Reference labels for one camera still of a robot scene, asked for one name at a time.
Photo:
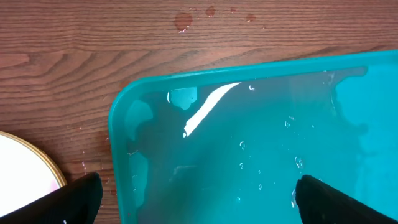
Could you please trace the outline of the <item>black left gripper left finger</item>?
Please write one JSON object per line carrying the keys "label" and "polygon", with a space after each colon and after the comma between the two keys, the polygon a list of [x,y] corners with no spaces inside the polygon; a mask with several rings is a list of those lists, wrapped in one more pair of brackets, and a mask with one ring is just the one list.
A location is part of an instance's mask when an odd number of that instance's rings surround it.
{"label": "black left gripper left finger", "polygon": [[100,175],[92,172],[1,217],[1,224],[93,224],[102,197]]}

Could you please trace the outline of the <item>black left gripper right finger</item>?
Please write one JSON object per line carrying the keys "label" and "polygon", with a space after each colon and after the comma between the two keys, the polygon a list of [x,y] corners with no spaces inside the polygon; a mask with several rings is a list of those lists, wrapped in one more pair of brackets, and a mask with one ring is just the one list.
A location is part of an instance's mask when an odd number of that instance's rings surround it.
{"label": "black left gripper right finger", "polygon": [[397,224],[311,175],[297,181],[295,201],[303,224]]}

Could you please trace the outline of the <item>light green plate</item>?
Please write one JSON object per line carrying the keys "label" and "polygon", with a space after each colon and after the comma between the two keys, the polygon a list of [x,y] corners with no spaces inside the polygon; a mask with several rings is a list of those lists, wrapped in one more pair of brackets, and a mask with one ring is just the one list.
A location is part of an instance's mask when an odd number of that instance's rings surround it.
{"label": "light green plate", "polygon": [[24,145],[1,135],[1,216],[59,189],[47,165]]}

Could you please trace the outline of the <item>yellow plate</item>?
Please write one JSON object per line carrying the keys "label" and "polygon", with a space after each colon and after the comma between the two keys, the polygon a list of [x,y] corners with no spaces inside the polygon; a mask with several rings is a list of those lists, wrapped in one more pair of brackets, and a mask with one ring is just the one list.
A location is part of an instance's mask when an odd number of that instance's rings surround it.
{"label": "yellow plate", "polygon": [[55,179],[57,180],[57,183],[59,185],[59,187],[63,187],[65,185],[67,185],[67,181],[65,179],[65,176],[63,175],[62,171],[60,170],[60,168],[58,167],[58,165],[51,159],[50,156],[48,156],[44,151],[42,151],[41,149],[39,149],[38,147],[36,147],[35,145],[31,144],[30,142],[19,138],[13,134],[1,131],[1,135],[5,136],[9,139],[12,139],[22,145],[24,145],[25,147],[27,147],[28,149],[30,149],[36,156],[38,156],[39,158],[41,158],[41,160],[47,165],[47,167],[52,171],[52,174],[55,176]]}

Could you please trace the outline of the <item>blue plastic tray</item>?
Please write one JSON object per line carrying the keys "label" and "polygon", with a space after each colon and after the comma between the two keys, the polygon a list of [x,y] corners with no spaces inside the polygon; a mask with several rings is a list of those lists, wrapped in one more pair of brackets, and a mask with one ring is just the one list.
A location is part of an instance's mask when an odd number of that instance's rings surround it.
{"label": "blue plastic tray", "polygon": [[109,112],[122,223],[299,223],[303,175],[397,218],[397,51],[136,80]]}

